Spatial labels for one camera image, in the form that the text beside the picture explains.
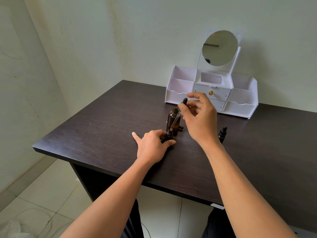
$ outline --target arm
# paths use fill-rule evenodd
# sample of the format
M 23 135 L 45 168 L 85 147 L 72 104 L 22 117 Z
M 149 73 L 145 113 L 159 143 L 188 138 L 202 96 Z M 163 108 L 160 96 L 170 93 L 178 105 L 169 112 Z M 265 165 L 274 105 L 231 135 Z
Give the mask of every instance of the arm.
M 166 132 L 155 130 L 141 139 L 132 133 L 138 144 L 134 164 L 98 197 L 61 235 L 61 238 L 119 238 L 129 218 L 142 180 L 153 164 L 159 162 L 166 149 L 175 144 L 161 144 Z
M 297 236 L 244 176 L 217 135 L 217 112 L 204 93 L 190 93 L 179 104 L 192 138 L 205 151 L 216 177 L 224 207 L 237 237 Z

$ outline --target amber glass bottle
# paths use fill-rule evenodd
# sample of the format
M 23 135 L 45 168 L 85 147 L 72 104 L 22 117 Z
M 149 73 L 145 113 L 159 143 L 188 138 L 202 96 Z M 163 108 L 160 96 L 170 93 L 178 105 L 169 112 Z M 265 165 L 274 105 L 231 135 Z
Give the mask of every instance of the amber glass bottle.
M 168 114 L 168 118 L 167 118 L 167 127 L 166 127 L 166 132 L 171 128 L 176 116 L 178 114 L 178 108 L 177 106 L 175 106 L 173 108 L 173 110 Z M 179 129 L 179 123 L 180 123 L 180 117 L 178 118 L 178 120 L 176 121 L 175 126 L 173 127 L 173 135 L 176 136 L 178 129 Z

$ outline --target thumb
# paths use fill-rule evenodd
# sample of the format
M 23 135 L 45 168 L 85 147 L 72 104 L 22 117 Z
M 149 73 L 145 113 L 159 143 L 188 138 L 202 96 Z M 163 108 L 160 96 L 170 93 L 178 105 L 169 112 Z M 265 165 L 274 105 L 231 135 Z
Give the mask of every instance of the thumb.
M 189 121 L 192 118 L 194 118 L 193 114 L 190 112 L 189 108 L 185 104 L 180 103 L 178 105 L 178 107 L 179 107 L 180 111 L 182 112 L 182 116 L 183 116 L 185 121 Z
M 171 140 L 167 140 L 163 143 L 163 147 L 165 150 L 167 150 L 168 147 L 172 146 L 173 144 L 176 144 L 176 141 L 171 139 Z

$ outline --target dark pants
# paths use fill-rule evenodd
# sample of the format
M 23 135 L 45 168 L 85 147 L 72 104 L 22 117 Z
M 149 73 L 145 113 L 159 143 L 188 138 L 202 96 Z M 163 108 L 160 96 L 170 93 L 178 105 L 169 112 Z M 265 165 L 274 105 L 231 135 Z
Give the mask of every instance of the dark pants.
M 202 238 L 235 238 L 235 233 L 225 210 L 214 208 L 208 217 L 207 226 Z M 130 217 L 125 225 L 121 238 L 144 238 L 139 205 L 135 200 Z

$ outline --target desk surface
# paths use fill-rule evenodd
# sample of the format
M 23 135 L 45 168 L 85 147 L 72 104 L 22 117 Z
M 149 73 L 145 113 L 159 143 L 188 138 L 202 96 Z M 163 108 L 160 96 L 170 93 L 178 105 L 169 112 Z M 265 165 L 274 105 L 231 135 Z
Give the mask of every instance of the desk surface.
M 33 147 L 120 176 L 136 159 L 131 133 L 165 130 L 174 105 L 165 104 L 164 96 L 164 87 L 123 80 Z M 311 231 L 317 231 L 316 122 L 317 113 L 266 104 L 250 120 L 218 114 L 218 129 L 228 126 L 223 144 L 238 167 L 288 224 Z M 175 139 L 144 184 L 222 204 L 208 159 L 186 126 Z

